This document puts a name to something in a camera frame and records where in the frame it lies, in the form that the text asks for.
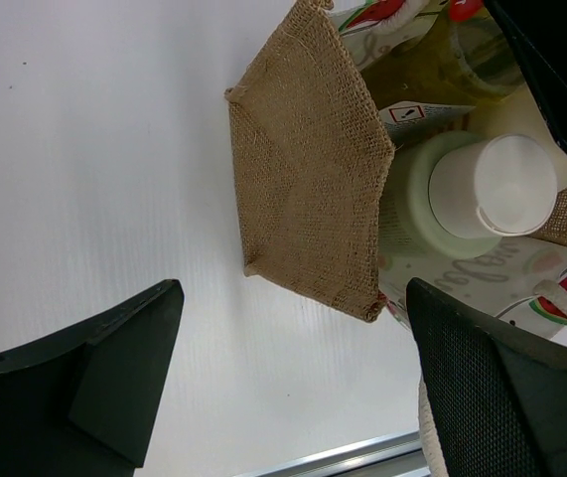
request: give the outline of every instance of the warning label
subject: warning label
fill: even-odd
[[[382,109],[379,113],[391,139],[400,140],[421,129],[444,126],[473,109],[473,106],[402,101]]]
[[[389,114],[394,122],[404,122],[424,118],[422,106],[389,107]]]

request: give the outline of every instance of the black object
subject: black object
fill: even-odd
[[[567,153],[567,1],[485,0],[555,142]]]
[[[567,476],[567,348],[419,279],[406,302],[449,475]]]
[[[0,353],[0,477],[124,477],[144,464],[180,325],[163,281]]]

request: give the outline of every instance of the yellow liquid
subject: yellow liquid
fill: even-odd
[[[496,103],[523,84],[506,39],[488,14],[457,24],[448,10],[416,46],[394,49],[361,74],[378,109],[400,101]]]

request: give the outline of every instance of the black mesh surface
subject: black mesh surface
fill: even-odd
[[[407,308],[449,474],[547,475],[495,344],[466,318],[477,312],[420,280]]]
[[[567,476],[566,353],[554,350],[554,363],[546,364],[503,344],[497,350],[548,470]]]

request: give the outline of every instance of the white plastic cap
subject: white plastic cap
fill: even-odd
[[[556,198],[550,157],[519,134],[451,151],[429,183],[436,219],[462,239],[532,234],[550,218]]]

